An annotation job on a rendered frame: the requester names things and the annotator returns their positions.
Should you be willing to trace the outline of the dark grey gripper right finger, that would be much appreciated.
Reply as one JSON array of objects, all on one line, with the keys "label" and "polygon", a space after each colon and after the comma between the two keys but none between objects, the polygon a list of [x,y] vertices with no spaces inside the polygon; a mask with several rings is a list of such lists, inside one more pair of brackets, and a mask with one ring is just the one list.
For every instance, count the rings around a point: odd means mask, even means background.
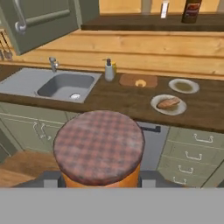
[{"label": "dark grey gripper right finger", "polygon": [[142,188],[175,188],[181,185],[165,180],[158,171],[140,171],[138,186]]}]

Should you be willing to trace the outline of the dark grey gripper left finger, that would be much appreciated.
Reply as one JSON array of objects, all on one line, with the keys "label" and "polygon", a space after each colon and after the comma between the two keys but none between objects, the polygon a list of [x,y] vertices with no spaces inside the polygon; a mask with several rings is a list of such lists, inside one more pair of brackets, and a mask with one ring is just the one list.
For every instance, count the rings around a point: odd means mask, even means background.
[{"label": "dark grey gripper left finger", "polygon": [[18,184],[17,187],[62,188],[66,183],[60,171],[44,171],[37,178]]}]

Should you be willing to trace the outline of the jam jar with plaid lid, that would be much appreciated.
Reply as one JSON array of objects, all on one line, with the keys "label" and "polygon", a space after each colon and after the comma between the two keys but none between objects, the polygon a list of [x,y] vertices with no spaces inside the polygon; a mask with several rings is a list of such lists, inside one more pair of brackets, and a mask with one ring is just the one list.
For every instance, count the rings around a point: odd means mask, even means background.
[{"label": "jam jar with plaid lid", "polygon": [[144,134],[130,117],[96,110],[58,131],[53,155],[68,187],[136,187]]}]

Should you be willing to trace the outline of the brown wooden cutting board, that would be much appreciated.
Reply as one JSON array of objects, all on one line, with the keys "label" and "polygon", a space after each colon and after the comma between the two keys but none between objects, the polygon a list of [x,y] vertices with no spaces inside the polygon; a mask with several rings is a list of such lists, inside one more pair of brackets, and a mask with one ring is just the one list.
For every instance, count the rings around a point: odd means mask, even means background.
[{"label": "brown wooden cutting board", "polygon": [[126,87],[136,87],[136,88],[141,88],[137,87],[135,85],[135,82],[137,80],[145,80],[146,81],[146,86],[145,88],[155,88],[158,85],[158,77],[154,75],[141,75],[141,74],[130,74],[130,73],[124,73],[120,80],[119,83],[122,86]]}]

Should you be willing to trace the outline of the green drawer front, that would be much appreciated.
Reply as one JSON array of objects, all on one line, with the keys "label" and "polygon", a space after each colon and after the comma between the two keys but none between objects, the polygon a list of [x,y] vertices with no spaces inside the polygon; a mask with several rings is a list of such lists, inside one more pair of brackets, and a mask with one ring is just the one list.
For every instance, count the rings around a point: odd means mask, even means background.
[{"label": "green drawer front", "polygon": [[[188,151],[190,157],[197,157],[199,154],[202,154],[202,160],[196,161],[188,159],[185,151]],[[171,158],[179,158],[209,165],[219,165],[224,160],[224,150],[172,141],[165,143],[163,154]]]},{"label": "green drawer front", "polygon": [[208,178],[217,168],[216,165],[202,164],[198,162],[190,162],[183,159],[174,157],[162,156],[158,167],[165,168],[170,171],[180,172],[178,166],[181,165],[183,170],[189,170],[191,167],[194,169],[192,175]]},{"label": "green drawer front", "polygon": [[[200,139],[208,139],[210,136],[213,136],[213,142],[212,143],[197,142],[194,139],[193,136],[194,133],[196,133],[198,135],[198,138]],[[167,139],[173,142],[183,144],[203,145],[206,147],[224,149],[224,134],[216,132],[170,127]]]},{"label": "green drawer front", "polygon": [[160,174],[167,180],[173,182],[173,177],[175,176],[178,181],[182,181],[186,179],[186,185],[182,186],[189,186],[189,187],[202,187],[206,182],[207,178],[192,175],[192,174],[184,174],[177,171],[170,171],[168,169],[159,169]]}]

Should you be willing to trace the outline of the grey dishwasher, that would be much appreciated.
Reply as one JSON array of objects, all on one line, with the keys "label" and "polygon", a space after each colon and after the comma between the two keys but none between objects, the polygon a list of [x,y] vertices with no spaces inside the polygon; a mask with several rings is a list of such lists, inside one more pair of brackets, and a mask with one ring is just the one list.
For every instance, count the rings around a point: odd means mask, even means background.
[{"label": "grey dishwasher", "polygon": [[137,124],[139,127],[161,127],[160,133],[143,131],[145,145],[140,170],[155,171],[158,167],[158,162],[165,145],[169,127],[148,122],[137,122]]}]

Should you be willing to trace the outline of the green base cupboard door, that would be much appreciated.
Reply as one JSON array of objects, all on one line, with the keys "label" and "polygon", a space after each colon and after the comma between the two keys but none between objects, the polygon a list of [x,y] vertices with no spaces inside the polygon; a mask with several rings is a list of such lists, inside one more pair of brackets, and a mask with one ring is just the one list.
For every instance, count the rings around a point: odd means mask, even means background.
[{"label": "green base cupboard door", "polygon": [[43,150],[43,143],[32,127],[34,122],[39,124],[36,120],[6,114],[0,114],[0,118],[24,150]]},{"label": "green base cupboard door", "polygon": [[46,148],[48,151],[53,151],[53,142],[54,138],[57,136],[58,131],[60,128],[64,125],[63,122],[48,122],[48,121],[41,121],[40,124],[45,124],[45,132],[48,136],[51,136],[52,139],[48,141],[45,137],[42,137],[42,131],[41,131],[41,138],[46,143]]}]

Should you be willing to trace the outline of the white plate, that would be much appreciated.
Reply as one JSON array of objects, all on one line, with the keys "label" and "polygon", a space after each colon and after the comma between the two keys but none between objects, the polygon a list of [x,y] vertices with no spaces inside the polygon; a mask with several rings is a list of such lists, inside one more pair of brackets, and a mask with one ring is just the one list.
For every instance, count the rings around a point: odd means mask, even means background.
[{"label": "white plate", "polygon": [[173,79],[169,82],[169,87],[182,94],[195,94],[200,90],[198,83],[187,79]]},{"label": "white plate", "polygon": [[171,98],[174,98],[174,95],[170,95],[170,94],[159,94],[154,96],[151,101],[150,101],[150,105],[159,113],[164,114],[164,115],[168,115],[168,116],[177,116],[180,114],[183,114],[186,109],[186,103],[184,101],[182,101],[181,99],[179,99],[179,104],[177,104],[176,106],[173,106],[170,109],[162,109],[162,108],[158,108],[158,104],[161,101],[164,100],[170,100]]}]

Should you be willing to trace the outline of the brown pastry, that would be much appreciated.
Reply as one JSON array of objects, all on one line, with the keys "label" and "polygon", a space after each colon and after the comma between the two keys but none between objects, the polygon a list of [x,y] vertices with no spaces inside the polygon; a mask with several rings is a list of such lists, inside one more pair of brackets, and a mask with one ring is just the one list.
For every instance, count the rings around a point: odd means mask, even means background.
[{"label": "brown pastry", "polygon": [[158,105],[158,109],[170,109],[180,103],[180,99],[177,97],[173,97],[171,99],[162,100]]}]

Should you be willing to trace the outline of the grey steel sink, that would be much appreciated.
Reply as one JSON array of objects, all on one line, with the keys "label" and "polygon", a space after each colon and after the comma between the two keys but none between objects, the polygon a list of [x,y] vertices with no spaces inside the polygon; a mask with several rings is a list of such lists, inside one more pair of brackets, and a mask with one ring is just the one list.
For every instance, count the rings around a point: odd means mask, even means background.
[{"label": "grey steel sink", "polygon": [[23,68],[0,81],[0,93],[83,103],[101,73]]}]

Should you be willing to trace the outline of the white soap dispenser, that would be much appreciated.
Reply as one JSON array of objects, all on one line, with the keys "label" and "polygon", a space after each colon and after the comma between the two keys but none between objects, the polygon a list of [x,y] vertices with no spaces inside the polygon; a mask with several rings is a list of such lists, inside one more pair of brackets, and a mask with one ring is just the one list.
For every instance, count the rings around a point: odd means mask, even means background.
[{"label": "white soap dispenser", "polygon": [[110,58],[104,59],[105,61],[105,80],[112,81],[115,78],[115,66]]}]

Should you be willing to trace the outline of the silver tap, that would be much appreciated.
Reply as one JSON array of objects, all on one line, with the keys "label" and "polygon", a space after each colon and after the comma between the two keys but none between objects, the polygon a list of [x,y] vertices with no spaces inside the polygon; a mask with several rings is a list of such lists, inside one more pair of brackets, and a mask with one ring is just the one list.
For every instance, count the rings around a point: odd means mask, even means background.
[{"label": "silver tap", "polygon": [[56,73],[57,72],[57,67],[59,66],[59,62],[54,57],[50,57],[49,61],[50,61],[50,64],[51,64],[52,71],[54,73]]}]

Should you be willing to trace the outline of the dark wooden shelf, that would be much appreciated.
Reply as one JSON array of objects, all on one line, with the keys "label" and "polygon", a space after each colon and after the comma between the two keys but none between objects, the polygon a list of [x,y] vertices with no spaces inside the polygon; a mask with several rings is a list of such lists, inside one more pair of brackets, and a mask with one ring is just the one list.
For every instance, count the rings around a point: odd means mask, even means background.
[{"label": "dark wooden shelf", "polygon": [[195,24],[181,22],[181,14],[104,15],[81,26],[85,31],[224,32],[224,13],[199,14]]}]

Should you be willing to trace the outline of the white slim container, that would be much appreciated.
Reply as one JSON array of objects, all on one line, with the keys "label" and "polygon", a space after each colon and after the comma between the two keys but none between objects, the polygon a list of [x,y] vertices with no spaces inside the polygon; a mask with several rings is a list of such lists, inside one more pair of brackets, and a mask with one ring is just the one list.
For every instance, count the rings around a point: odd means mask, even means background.
[{"label": "white slim container", "polygon": [[169,8],[169,0],[164,0],[161,4],[161,12],[160,12],[160,17],[161,18],[166,18],[167,13],[168,13],[168,8]]}]

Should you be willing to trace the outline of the dark bottle with red label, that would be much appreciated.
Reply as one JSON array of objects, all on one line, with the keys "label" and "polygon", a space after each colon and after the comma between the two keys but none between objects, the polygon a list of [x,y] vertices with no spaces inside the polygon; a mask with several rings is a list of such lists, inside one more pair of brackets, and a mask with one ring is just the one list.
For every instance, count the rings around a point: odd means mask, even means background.
[{"label": "dark bottle with red label", "polygon": [[194,24],[199,15],[202,0],[186,0],[185,8],[181,22],[185,24]]}]

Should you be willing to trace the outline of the green wall cabinet door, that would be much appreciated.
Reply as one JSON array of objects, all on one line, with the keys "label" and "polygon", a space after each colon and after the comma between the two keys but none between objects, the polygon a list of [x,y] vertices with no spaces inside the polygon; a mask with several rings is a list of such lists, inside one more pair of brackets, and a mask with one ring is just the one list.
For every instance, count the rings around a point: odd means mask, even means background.
[{"label": "green wall cabinet door", "polygon": [[27,23],[17,33],[18,14],[13,0],[0,0],[0,21],[17,55],[28,53],[78,29],[73,0],[20,0]]},{"label": "green wall cabinet door", "polygon": [[78,26],[100,16],[99,0],[74,0]]}]

